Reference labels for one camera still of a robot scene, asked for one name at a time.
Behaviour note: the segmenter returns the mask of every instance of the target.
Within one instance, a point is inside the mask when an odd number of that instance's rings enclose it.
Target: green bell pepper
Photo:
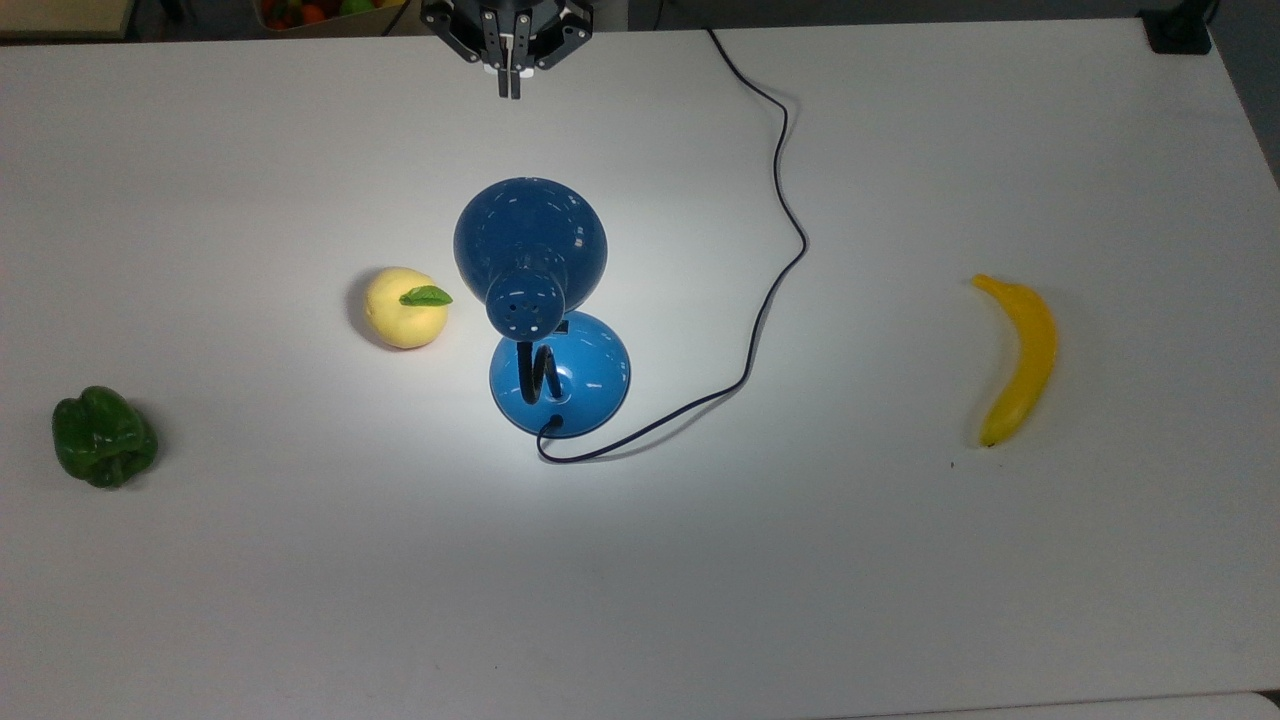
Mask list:
[[[84,388],[54,407],[54,450],[73,478],[118,488],[156,459],[156,433],[146,418],[111,388]]]

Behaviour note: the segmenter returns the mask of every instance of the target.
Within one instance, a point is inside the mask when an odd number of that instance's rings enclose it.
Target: fruit basket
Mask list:
[[[402,3],[411,1],[413,0],[252,0],[253,14],[269,37],[381,35]]]

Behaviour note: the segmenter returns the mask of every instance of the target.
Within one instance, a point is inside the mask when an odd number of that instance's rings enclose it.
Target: red fruit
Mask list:
[[[302,24],[323,23],[325,19],[328,18],[325,18],[324,10],[319,5],[302,6]]]

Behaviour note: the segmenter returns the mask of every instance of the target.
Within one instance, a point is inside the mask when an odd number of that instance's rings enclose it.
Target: black object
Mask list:
[[[1172,10],[1139,10],[1151,49],[1161,55],[1208,55],[1213,42],[1204,14],[1212,4],[1215,0],[1183,0]]]
[[[591,40],[589,0],[424,0],[422,24],[467,63],[498,72],[498,95],[520,100],[520,74],[549,70]]]
[[[516,354],[520,364],[520,395],[529,405],[536,405],[538,397],[543,393],[543,380],[552,391],[552,397],[561,397],[559,374],[556,372],[556,356],[552,348],[543,345],[538,347],[538,356],[534,357],[534,343],[521,341],[516,343]]]
[[[182,4],[178,0],[160,0],[160,6],[164,8],[164,14],[169,17],[172,22],[180,23],[183,18],[187,17],[182,12]]]

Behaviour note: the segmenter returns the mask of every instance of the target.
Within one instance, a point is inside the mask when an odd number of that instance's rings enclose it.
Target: blue desk lamp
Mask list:
[[[586,200],[541,178],[489,186],[462,210],[453,256],[503,336],[489,387],[507,419],[532,434],[552,423],[545,437],[564,438],[613,416],[631,363],[608,325],[577,311],[608,258],[604,227]]]

